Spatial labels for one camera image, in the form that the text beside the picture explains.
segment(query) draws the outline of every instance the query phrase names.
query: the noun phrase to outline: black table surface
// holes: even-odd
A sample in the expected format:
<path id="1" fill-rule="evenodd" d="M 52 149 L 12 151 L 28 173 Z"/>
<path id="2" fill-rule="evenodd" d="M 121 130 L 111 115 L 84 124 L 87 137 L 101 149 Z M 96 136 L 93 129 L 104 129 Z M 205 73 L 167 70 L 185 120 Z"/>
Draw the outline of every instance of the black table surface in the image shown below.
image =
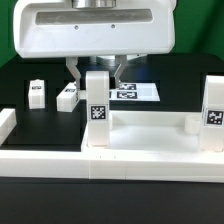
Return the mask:
<path id="1" fill-rule="evenodd" d="M 81 59 L 79 70 L 115 68 Z M 223 75 L 213 55 L 149 56 L 132 65 L 124 82 L 155 82 L 161 101 L 112 102 L 112 110 L 199 112 L 206 74 Z M 29 110 L 29 81 L 46 81 L 46 109 Z M 0 68 L 0 110 L 16 108 L 17 126 L 2 149 L 80 151 L 86 102 L 56 111 L 56 96 L 74 81 L 64 59 L 13 58 Z M 0 178 L 0 223 L 223 223 L 224 184 L 155 181 Z"/>

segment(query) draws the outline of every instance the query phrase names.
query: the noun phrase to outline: marker on block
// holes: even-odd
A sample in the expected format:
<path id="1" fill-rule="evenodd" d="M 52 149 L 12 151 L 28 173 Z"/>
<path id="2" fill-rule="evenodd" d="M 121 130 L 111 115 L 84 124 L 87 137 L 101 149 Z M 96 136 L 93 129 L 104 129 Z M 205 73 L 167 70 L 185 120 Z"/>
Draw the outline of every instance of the marker on block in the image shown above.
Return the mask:
<path id="1" fill-rule="evenodd" d="M 199 148 L 224 150 L 224 77 L 207 76 L 202 109 Z"/>
<path id="2" fill-rule="evenodd" d="M 109 73 L 86 73 L 88 146 L 108 147 L 110 140 Z"/>
<path id="3" fill-rule="evenodd" d="M 30 81 L 29 87 L 29 108 L 43 109 L 45 108 L 45 85 L 44 80 Z"/>
<path id="4" fill-rule="evenodd" d="M 15 109 L 3 109 L 0 113 L 0 146 L 15 128 L 16 124 Z"/>
<path id="5" fill-rule="evenodd" d="M 57 111 L 72 112 L 79 102 L 79 92 L 74 83 L 69 83 L 57 96 Z"/>

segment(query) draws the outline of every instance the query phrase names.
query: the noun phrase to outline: white block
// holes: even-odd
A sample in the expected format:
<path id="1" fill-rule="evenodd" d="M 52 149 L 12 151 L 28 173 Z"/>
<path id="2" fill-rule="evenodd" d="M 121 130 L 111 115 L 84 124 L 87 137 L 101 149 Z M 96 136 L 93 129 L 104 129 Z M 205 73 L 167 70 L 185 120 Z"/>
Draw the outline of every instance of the white block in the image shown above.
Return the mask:
<path id="1" fill-rule="evenodd" d="M 224 77 L 207 76 L 204 94 L 205 108 L 224 110 Z"/>
<path id="2" fill-rule="evenodd" d="M 3 109 L 0 113 L 0 146 L 16 126 L 15 109 Z"/>
<path id="3" fill-rule="evenodd" d="M 72 112 L 79 102 L 79 93 L 74 83 L 69 83 L 57 97 L 57 111 Z"/>
<path id="4" fill-rule="evenodd" d="M 109 72 L 86 74 L 87 122 L 89 147 L 109 145 Z"/>
<path id="5" fill-rule="evenodd" d="M 42 109 L 45 108 L 45 85 L 44 80 L 30 81 L 29 87 L 29 108 Z"/>
<path id="6" fill-rule="evenodd" d="M 224 77 L 207 76 L 199 149 L 222 152 L 224 147 Z"/>

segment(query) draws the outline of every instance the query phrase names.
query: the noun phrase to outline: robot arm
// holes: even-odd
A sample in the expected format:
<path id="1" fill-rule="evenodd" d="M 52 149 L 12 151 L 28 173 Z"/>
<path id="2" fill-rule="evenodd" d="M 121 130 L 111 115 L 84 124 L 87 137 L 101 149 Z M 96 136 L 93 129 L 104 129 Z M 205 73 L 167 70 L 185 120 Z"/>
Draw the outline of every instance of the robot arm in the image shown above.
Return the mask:
<path id="1" fill-rule="evenodd" d="M 168 53 L 176 0 L 19 0 L 16 51 L 24 58 Z"/>

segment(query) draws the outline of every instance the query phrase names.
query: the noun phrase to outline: white base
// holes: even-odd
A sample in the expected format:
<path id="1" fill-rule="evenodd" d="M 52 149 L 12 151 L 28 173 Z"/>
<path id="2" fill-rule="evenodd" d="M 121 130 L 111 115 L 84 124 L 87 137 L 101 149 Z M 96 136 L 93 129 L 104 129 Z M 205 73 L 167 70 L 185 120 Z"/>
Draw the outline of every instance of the white base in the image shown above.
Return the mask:
<path id="1" fill-rule="evenodd" d="M 113 111 L 110 149 L 0 151 L 0 176 L 224 182 L 224 153 L 200 152 L 189 113 Z"/>

